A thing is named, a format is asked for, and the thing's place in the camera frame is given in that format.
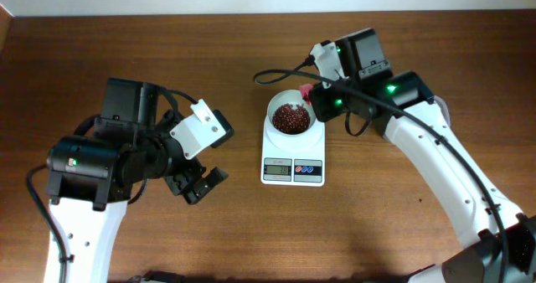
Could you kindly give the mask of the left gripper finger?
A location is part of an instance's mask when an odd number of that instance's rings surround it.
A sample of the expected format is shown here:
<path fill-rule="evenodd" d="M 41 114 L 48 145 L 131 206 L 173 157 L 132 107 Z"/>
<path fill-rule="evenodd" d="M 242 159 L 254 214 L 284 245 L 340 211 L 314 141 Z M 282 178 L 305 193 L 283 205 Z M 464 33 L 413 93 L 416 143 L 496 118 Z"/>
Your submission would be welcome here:
<path fill-rule="evenodd" d="M 217 185 L 229 177 L 229 174 L 218 167 L 213 168 L 210 173 L 200 178 L 198 181 L 189 184 L 183 197 L 187 204 L 194 205 L 201 201 Z"/>
<path fill-rule="evenodd" d="M 220 110 L 213 110 L 213 115 L 217 121 L 213 131 L 218 132 L 219 136 L 210 146 L 217 148 L 227 142 L 235 134 L 235 130 Z"/>

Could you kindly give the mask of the pink measuring scoop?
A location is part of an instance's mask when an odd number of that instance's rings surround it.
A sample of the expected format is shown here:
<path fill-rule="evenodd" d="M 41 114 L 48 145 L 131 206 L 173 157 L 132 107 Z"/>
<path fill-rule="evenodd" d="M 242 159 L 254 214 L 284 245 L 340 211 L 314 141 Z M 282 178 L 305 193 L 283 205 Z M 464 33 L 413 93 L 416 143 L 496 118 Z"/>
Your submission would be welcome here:
<path fill-rule="evenodd" d="M 301 94 L 301 98 L 304 102 L 306 102 L 308 105 L 311 105 L 311 99 L 310 99 L 310 93 L 313 89 L 313 85 L 311 84 L 304 84 L 299 86 L 299 91 Z"/>

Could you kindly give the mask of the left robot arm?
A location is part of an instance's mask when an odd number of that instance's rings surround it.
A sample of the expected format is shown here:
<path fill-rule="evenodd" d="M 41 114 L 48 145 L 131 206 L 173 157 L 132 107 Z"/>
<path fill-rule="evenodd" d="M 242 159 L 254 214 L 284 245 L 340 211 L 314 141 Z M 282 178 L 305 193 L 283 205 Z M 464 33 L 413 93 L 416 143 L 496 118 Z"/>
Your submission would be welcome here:
<path fill-rule="evenodd" d="M 104 282 L 136 183 L 162 179 L 172 195 L 194 205 L 227 173 L 207 170 L 197 155 L 229 140 L 234 130 L 219 110 L 192 99 L 178 110 L 178 92 L 110 78 L 100 114 L 81 123 L 50 150 L 46 166 L 50 241 L 47 282 Z"/>

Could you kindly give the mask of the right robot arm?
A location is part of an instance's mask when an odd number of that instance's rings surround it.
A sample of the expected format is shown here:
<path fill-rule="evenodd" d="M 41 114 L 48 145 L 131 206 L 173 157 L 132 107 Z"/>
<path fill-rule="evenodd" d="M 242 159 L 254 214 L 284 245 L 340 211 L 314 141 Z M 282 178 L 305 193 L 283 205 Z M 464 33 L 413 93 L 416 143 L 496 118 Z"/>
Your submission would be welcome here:
<path fill-rule="evenodd" d="M 487 178 L 454 135 L 443 103 L 413 71 L 395 75 L 367 28 L 310 52 L 317 119 L 355 114 L 413 163 L 447 214 L 462 251 L 405 282 L 533 282 L 535 219 Z"/>

